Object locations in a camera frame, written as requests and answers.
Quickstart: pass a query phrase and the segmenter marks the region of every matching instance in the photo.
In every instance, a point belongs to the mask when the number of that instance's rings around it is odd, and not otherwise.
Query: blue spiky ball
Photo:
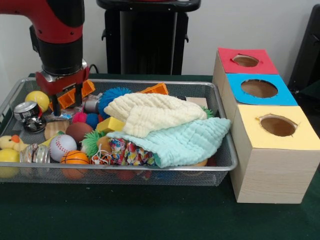
[[[109,105],[114,99],[117,97],[123,96],[125,94],[131,94],[132,91],[126,87],[115,87],[105,91],[100,98],[100,102],[98,105],[98,110],[103,119],[107,119],[110,116],[104,112],[106,106]]]
[[[88,113],[88,115],[86,116],[85,123],[88,124],[89,126],[91,126],[93,130],[96,130],[97,125],[99,123],[98,114],[96,114],[96,113]]]

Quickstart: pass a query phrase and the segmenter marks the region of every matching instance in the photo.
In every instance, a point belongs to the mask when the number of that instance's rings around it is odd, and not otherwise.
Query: rubber duck
[[[1,149],[13,149],[17,152],[21,152],[27,146],[28,144],[24,144],[18,135],[0,137]]]

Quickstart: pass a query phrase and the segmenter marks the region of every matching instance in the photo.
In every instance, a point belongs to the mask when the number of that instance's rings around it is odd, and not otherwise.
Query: wire mesh tray
[[[152,87],[160,81],[92,79],[98,94],[115,87],[126,87],[133,92]],[[218,89],[208,82],[164,82],[171,96],[206,98],[208,108],[217,117],[225,118],[225,111]],[[0,133],[19,135],[27,144],[45,141],[43,132],[29,134],[13,117],[13,109],[22,103],[28,93],[40,90],[34,78],[23,79],[13,87],[0,106]],[[172,186],[218,186],[228,171],[238,164],[231,134],[228,133],[215,154],[216,166],[178,166],[160,169],[156,166],[67,165],[58,163],[0,162],[1,172],[14,175],[0,178],[0,182],[54,183],[54,184],[134,184]]]

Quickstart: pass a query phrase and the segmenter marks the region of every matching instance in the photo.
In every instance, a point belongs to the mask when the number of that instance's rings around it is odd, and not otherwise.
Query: circular hole
[[[297,129],[293,121],[277,115],[266,116],[260,120],[260,123],[269,133],[280,137],[291,136]]]
[[[238,54],[233,58],[233,61],[242,67],[252,68],[258,65],[259,60],[253,56]]]
[[[241,89],[257,98],[271,98],[278,94],[278,89],[270,82],[260,79],[249,79],[241,84]]]

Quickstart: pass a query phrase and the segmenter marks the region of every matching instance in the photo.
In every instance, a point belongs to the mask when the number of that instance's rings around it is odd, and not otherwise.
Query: orange basketball
[[[61,158],[61,164],[89,164],[87,155],[81,151],[69,151]],[[63,175],[72,180],[81,179],[85,176],[88,169],[63,168]]]
[[[61,164],[89,164],[90,161],[87,157],[87,155],[82,151],[69,151],[63,157],[60,161]]]

